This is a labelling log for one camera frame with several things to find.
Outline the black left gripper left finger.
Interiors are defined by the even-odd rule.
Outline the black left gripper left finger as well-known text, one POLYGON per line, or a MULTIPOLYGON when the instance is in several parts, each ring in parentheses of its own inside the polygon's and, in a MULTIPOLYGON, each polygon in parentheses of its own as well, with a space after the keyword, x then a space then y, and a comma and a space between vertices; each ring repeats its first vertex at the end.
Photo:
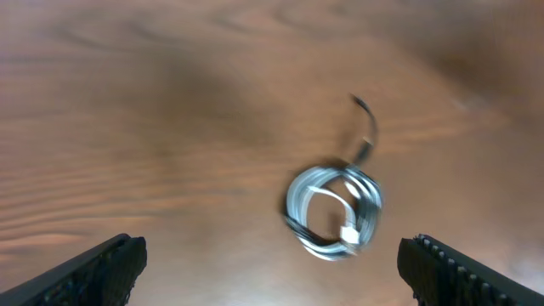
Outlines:
POLYGON ((143 237, 120 234, 1 294, 3 306, 125 306, 147 264, 143 237))

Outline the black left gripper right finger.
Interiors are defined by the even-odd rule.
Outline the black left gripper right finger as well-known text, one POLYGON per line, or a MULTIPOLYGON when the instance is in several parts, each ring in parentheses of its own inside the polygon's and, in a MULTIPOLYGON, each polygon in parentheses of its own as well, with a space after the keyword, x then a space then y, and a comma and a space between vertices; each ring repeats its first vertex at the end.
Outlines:
POLYGON ((420 305, 543 306, 543 295, 429 235, 403 238, 399 276, 420 305))

